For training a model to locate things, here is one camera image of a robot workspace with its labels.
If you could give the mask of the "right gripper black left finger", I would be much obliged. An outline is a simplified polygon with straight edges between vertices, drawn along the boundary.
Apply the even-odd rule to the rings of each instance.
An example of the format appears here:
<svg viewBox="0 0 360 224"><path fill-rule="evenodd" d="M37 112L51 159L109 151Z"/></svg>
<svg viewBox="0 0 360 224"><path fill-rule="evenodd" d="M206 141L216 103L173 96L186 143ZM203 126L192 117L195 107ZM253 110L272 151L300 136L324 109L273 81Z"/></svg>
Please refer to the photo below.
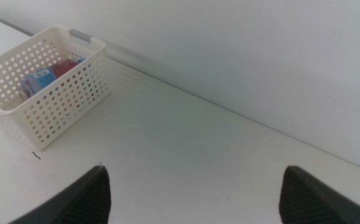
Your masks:
<svg viewBox="0 0 360 224"><path fill-rule="evenodd" d="M66 189L13 223L108 223L110 178L105 166L95 166Z"/></svg>

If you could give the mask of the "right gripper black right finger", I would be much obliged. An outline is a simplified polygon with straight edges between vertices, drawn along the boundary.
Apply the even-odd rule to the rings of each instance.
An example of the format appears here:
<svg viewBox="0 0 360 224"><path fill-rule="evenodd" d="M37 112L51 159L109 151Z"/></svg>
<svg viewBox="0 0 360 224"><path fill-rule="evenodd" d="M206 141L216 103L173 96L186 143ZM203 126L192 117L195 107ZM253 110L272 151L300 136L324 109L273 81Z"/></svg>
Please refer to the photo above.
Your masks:
<svg viewBox="0 0 360 224"><path fill-rule="evenodd" d="M282 223L360 223L360 205L298 166L285 169L278 207Z"/></svg>

